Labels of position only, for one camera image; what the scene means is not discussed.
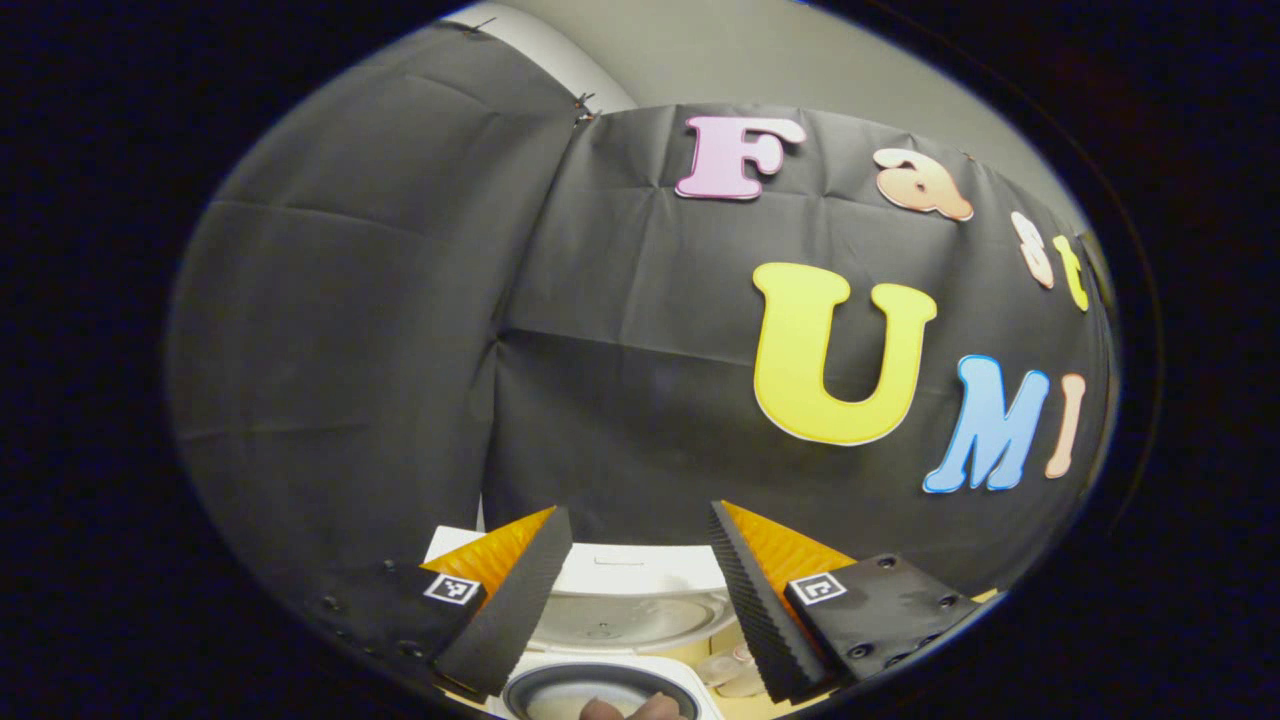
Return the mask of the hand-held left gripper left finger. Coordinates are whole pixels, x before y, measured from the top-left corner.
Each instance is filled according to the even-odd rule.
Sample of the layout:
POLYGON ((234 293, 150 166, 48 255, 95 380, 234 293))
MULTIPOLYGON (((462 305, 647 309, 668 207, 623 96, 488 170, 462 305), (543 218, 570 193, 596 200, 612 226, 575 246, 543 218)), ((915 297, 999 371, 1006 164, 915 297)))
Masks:
POLYGON ((416 691, 486 700, 504 688, 573 547, 550 506, 430 561, 330 570, 312 618, 416 691))

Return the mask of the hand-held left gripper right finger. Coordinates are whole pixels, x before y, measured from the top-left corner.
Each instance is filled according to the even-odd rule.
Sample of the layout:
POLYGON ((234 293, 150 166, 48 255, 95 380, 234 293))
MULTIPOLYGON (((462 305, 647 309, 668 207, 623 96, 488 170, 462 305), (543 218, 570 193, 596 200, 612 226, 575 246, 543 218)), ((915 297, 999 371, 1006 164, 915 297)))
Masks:
POLYGON ((765 693, 794 705, 906 664, 979 603, 900 553, 854 559, 716 500, 709 544, 765 693))

